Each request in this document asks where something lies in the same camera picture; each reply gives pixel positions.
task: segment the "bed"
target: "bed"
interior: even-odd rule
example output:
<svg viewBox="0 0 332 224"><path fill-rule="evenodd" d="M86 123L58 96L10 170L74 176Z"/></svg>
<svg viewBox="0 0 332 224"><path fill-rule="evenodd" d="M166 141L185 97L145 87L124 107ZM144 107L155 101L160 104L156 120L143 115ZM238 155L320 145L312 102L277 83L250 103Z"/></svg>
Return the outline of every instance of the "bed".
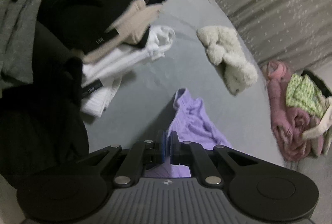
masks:
<svg viewBox="0 0 332 224"><path fill-rule="evenodd" d="M119 91L101 118L82 114L90 152L110 144L130 148L137 140L153 139L174 118L175 92L188 88L193 97L203 98L208 116L233 148L283 166L271 132L270 106L261 72L255 85L236 97L231 95L223 82L222 70L209 62L196 37L196 30L203 26L232 27L216 2L168 0L154 24L172 27L176 41L165 58L141 65L123 77ZM247 59L254 62L240 41ZM10 216L7 219L8 223L17 223Z"/></svg>
<svg viewBox="0 0 332 224"><path fill-rule="evenodd" d="M215 0L255 60L287 62L294 72L331 62L332 0Z"/></svg>

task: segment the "folded clothes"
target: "folded clothes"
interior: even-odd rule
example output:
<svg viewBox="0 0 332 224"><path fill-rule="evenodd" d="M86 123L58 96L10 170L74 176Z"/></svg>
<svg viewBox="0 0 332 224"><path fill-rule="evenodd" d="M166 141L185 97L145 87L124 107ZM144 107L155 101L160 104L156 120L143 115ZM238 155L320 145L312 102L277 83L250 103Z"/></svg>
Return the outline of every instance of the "folded clothes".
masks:
<svg viewBox="0 0 332 224"><path fill-rule="evenodd" d="M332 96L331 90L325 85L324 81L309 70L303 70L301 76L309 76L316 86L322 91L322 94L328 98Z"/></svg>
<svg viewBox="0 0 332 224"><path fill-rule="evenodd" d="M313 139L322 136L332 126L332 105L328 107L320 123L305 132L303 139Z"/></svg>
<svg viewBox="0 0 332 224"><path fill-rule="evenodd" d="M286 105L300 107L320 119L325 112L322 92L307 75L292 75L286 90Z"/></svg>
<svg viewBox="0 0 332 224"><path fill-rule="evenodd" d="M315 128L319 123L320 123L319 118L311 116L309 128ZM311 141L311 151L316 157L319 157L323 151L324 136L321 135L317 138L310 139L310 141Z"/></svg>
<svg viewBox="0 0 332 224"><path fill-rule="evenodd" d="M24 176L89 153L80 116L82 61L35 25L34 83L3 91L0 173L15 188Z"/></svg>
<svg viewBox="0 0 332 224"><path fill-rule="evenodd" d="M81 50L83 62L90 63L128 37L131 44L139 42L163 1L42 0L37 19L67 48Z"/></svg>
<svg viewBox="0 0 332 224"><path fill-rule="evenodd" d="M83 87L100 80L103 87L82 100L81 110L100 117L117 92L121 76L140 63L164 57L171 48L175 33L166 26L151 26L146 47L142 50L122 44L100 61L83 65Z"/></svg>
<svg viewBox="0 0 332 224"><path fill-rule="evenodd" d="M311 150L311 141L302 140L301 130L309 127L309 115L304 111L290 110L287 113L285 93L288 82L272 79L268 85L271 107L271 128L283 157L288 161L298 161Z"/></svg>
<svg viewBox="0 0 332 224"><path fill-rule="evenodd" d="M145 48L137 49L120 45L100 61L83 64L83 87L100 79L104 84L108 79L115 79L132 70L139 63L154 61L164 57L175 38L174 30L167 26L151 26Z"/></svg>
<svg viewBox="0 0 332 224"><path fill-rule="evenodd" d="M41 0L0 0L1 90L33 82L32 53Z"/></svg>
<svg viewBox="0 0 332 224"><path fill-rule="evenodd" d="M81 111L95 117L101 117L117 93L121 80L121 77L111 80L108 84L93 92L88 98L84 98Z"/></svg>
<svg viewBox="0 0 332 224"><path fill-rule="evenodd" d="M262 72L268 81L277 79L278 81L289 82L292 77L289 67L282 61L270 61L262 67Z"/></svg>
<svg viewBox="0 0 332 224"><path fill-rule="evenodd" d="M176 115L167 130L167 137L176 131L180 142L191 141L199 143L204 149L212 150L217 144L231 147L225 136L211 122L206 114L203 100L193 99L188 89L182 88L175 93L173 107ZM153 169L145 171L145 177L191 177L189 167L173 166L170 159Z"/></svg>

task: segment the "lavender fabric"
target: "lavender fabric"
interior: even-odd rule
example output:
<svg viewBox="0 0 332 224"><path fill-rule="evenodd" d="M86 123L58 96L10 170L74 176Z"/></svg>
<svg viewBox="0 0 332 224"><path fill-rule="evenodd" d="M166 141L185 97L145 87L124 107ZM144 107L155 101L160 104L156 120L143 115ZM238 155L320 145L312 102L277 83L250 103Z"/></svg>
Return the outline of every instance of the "lavender fabric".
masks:
<svg viewBox="0 0 332 224"><path fill-rule="evenodd" d="M203 100L193 99L188 89L179 89L175 94L173 103L177 111L174 120L167 131L167 138L172 131L176 131L179 141L191 141L199 143L204 149L212 150L217 144L231 147L225 136L210 121L205 112ZM184 165L172 165L167 158L165 163L145 172L145 177L191 177L189 167Z"/></svg>

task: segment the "beige sock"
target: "beige sock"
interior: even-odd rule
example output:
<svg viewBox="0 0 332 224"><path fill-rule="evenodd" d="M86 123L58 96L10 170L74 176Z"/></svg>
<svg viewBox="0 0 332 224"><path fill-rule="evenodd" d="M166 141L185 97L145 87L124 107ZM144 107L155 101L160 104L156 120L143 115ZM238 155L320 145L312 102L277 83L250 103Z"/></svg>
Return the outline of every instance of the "beige sock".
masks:
<svg viewBox="0 0 332 224"><path fill-rule="evenodd" d="M317 138L324 134L332 126L332 105L326 110L319 125L313 127L302 134L303 140Z"/></svg>
<svg viewBox="0 0 332 224"><path fill-rule="evenodd" d="M131 16L133 16L136 12L141 11L147 7L144 0L135 0L132 2L132 4L134 5L134 3L135 3L135 7L136 7L135 12L133 12L132 10L129 10L129 11L126 11L125 13L123 13L122 16L120 16L114 23L112 23L111 26L109 26L107 28L106 32L110 31L112 28L119 27L121 24L125 23L128 19L130 19ZM124 42L126 42L130 45L135 45L135 44L139 43L140 40L143 38L143 35L146 32L148 27L149 27L149 25L146 25L145 23L140 24L136 28L136 30L134 30L128 36L128 38L126 38L124 40Z"/></svg>
<svg viewBox="0 0 332 224"><path fill-rule="evenodd" d="M146 8L144 0L133 0L128 8L120 15L106 30L105 33L110 32L114 28L118 28L121 24L124 24L134 14Z"/></svg>
<svg viewBox="0 0 332 224"><path fill-rule="evenodd" d="M323 154L327 156L329 152L330 146L332 143L332 127L328 129L327 133L324 136L324 144L323 144Z"/></svg>
<svg viewBox="0 0 332 224"><path fill-rule="evenodd" d="M83 58L83 63L92 63L99 60L125 40L129 42L137 42L139 37L141 36L142 38L145 32L142 30L144 29L144 26L148 27L149 24L158 17L161 7L161 4L149 5L143 10L135 13L121 25L116 26L115 28L118 32L118 36L104 43L96 50L89 52Z"/></svg>

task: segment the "stuffed animal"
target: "stuffed animal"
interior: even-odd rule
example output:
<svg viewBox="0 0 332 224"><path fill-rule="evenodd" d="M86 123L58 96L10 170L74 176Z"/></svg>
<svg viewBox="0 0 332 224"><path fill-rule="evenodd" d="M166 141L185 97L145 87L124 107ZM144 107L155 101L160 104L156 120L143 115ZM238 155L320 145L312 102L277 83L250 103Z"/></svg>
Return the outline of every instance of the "stuffed animal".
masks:
<svg viewBox="0 0 332 224"><path fill-rule="evenodd" d="M213 65L225 62L225 84L233 95L256 83L257 70L247 61L235 29L207 26L197 30L197 37L206 47L206 54Z"/></svg>

